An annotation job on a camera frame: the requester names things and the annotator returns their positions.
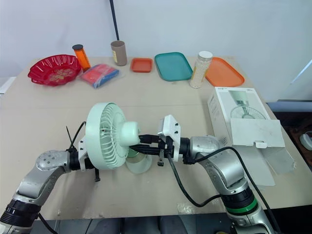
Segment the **white wall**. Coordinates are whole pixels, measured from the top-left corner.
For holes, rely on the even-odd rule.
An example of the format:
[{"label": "white wall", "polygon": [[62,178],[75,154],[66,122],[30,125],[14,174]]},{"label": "white wall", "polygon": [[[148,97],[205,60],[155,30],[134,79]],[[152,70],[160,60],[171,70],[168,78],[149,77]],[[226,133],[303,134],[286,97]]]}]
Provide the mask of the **white wall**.
[{"label": "white wall", "polygon": [[107,0],[1,0],[0,77],[15,76],[34,58],[74,54],[110,56],[115,40]]},{"label": "white wall", "polygon": [[[309,0],[114,2],[129,56],[236,56],[266,101],[279,99],[312,59]],[[88,56],[110,55],[115,39],[108,0],[2,1],[0,17],[0,76],[16,75],[35,57],[72,54],[75,43]]]}]

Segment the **table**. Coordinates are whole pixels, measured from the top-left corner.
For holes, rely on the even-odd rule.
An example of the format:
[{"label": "table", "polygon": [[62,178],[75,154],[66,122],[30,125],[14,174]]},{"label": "table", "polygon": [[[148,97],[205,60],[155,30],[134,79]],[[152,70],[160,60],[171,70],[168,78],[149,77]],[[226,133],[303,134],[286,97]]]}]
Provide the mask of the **table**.
[{"label": "table", "polygon": [[[233,57],[224,59],[245,77],[242,87],[253,87]],[[27,77],[30,66],[22,71],[1,98],[1,211],[34,166],[35,159],[47,150],[67,149],[70,141],[65,126],[73,135],[97,102],[115,102],[128,120],[139,122],[142,134],[156,134],[159,120],[172,114],[181,125],[183,137],[213,135],[206,103],[213,86],[205,81],[201,89],[193,89],[187,81],[164,81],[155,66],[151,73],[133,73],[130,61],[119,67],[121,77],[99,89],[79,79],[59,87],[41,86]],[[188,58],[188,61],[193,66],[195,58]],[[90,62],[113,65],[112,58],[90,58]],[[267,105],[266,108],[274,117]],[[274,175],[276,185],[267,187],[263,194],[272,208],[312,204],[312,173],[285,131],[283,136],[287,150],[296,161],[296,169]],[[101,181],[97,183],[94,170],[62,175],[43,206],[42,214],[47,219],[75,219],[225,211],[220,200],[204,208],[192,206],[180,191],[169,163],[158,167],[156,161],[155,156],[152,167],[141,175],[132,174],[125,165],[116,170],[100,171]],[[183,185],[197,202],[216,194],[200,165],[177,163],[176,167]]]}]

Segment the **red bowl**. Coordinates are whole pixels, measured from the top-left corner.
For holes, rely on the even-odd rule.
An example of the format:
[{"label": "red bowl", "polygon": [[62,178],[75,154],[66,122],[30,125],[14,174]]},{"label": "red bowl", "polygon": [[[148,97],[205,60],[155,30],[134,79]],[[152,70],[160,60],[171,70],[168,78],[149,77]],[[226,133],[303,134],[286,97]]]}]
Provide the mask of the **red bowl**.
[{"label": "red bowl", "polygon": [[80,73],[78,59],[72,55],[53,55],[32,66],[28,77],[36,84],[63,85],[73,81]]}]

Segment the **orange tray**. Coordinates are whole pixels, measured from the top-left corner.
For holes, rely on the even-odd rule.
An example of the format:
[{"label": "orange tray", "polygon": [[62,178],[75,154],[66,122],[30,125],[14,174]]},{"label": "orange tray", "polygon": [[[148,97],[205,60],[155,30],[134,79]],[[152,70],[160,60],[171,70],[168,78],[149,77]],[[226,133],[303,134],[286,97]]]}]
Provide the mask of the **orange tray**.
[{"label": "orange tray", "polygon": [[150,72],[153,67],[153,60],[150,58],[134,58],[131,62],[133,72]]},{"label": "orange tray", "polygon": [[236,87],[245,82],[244,77],[224,59],[213,57],[206,79],[216,87]]}]

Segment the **plastic bag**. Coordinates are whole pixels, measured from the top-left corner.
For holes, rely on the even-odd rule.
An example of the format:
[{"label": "plastic bag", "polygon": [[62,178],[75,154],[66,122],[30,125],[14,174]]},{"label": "plastic bag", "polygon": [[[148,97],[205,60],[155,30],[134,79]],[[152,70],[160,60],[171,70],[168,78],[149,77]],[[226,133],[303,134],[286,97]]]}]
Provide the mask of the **plastic bag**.
[{"label": "plastic bag", "polygon": [[81,78],[90,83],[95,89],[119,74],[119,70],[107,64],[98,64],[81,75]]}]

